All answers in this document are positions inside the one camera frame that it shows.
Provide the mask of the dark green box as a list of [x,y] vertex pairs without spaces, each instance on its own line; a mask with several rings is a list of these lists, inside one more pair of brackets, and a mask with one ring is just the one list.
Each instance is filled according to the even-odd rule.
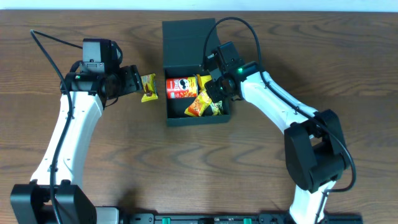
[[[208,32],[215,24],[214,18],[181,21],[163,21],[164,79],[207,75],[202,70],[203,47]],[[166,98],[167,125],[191,126],[198,124],[227,123],[230,118],[229,102],[223,101],[223,114],[214,116],[207,108],[201,117],[191,117],[185,110],[194,98]]]

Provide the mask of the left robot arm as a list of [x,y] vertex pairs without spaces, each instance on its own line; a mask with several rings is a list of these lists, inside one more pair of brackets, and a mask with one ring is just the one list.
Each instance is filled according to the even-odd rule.
[[135,65],[73,68],[61,83],[60,112],[49,146],[27,184],[13,186],[18,223],[120,223],[116,207],[96,207],[83,192],[91,137],[107,100],[142,90]]

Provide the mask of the yellow orange snack packet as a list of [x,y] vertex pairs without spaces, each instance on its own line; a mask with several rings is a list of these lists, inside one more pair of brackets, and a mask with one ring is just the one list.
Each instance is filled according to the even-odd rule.
[[211,102],[211,98],[204,89],[198,94],[193,103],[185,110],[185,114],[191,117],[200,117],[203,115],[207,107],[210,106]]

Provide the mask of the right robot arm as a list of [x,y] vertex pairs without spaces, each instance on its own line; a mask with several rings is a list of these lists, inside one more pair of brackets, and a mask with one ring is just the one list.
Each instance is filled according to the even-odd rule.
[[337,115],[295,99],[256,62],[227,71],[210,65],[207,70],[212,81],[205,86],[214,102],[238,96],[259,108],[283,133],[286,167],[296,184],[289,208],[293,221],[323,222],[326,200],[336,192],[336,181],[344,170],[355,169]]

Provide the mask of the yellow square snack packet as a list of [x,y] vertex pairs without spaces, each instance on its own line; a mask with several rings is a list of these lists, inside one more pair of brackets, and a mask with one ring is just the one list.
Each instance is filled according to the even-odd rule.
[[197,74],[197,82],[198,82],[198,86],[200,87],[200,90],[204,90],[205,89],[205,83],[209,82],[212,80],[211,75],[200,75]]

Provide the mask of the yellow chocolate snack packet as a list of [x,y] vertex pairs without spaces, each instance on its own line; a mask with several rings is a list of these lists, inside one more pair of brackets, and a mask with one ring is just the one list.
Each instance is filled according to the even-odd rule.
[[151,73],[148,75],[141,76],[144,95],[141,99],[141,102],[148,102],[152,100],[158,99],[157,89],[155,85],[155,74]]

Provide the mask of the green yellow snack packet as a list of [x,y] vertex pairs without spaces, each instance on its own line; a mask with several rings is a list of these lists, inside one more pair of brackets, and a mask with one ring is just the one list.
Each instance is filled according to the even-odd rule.
[[217,103],[211,103],[210,108],[212,110],[213,116],[223,115],[223,102],[219,101]]

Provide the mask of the red Pringles can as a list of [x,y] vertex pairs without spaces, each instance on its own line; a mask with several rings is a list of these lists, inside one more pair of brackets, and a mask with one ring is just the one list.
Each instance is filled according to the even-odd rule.
[[168,99],[196,98],[198,95],[196,77],[168,78],[165,84]]

